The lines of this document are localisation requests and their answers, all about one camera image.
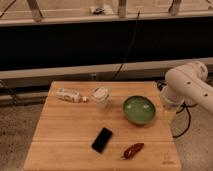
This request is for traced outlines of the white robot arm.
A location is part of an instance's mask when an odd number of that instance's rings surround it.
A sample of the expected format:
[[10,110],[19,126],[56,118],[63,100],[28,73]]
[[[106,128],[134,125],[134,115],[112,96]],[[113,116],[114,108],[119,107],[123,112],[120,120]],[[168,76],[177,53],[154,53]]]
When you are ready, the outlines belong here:
[[200,61],[193,61],[168,70],[166,85],[160,91],[163,123],[169,125],[178,108],[190,99],[213,114],[213,87],[206,83],[208,69]]

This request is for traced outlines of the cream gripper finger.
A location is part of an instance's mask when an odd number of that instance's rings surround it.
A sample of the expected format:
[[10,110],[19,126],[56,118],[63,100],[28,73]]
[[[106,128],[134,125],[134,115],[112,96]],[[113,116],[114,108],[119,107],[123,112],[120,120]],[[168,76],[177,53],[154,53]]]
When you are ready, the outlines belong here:
[[175,110],[164,110],[162,122],[166,125],[170,125],[175,115],[176,115]]

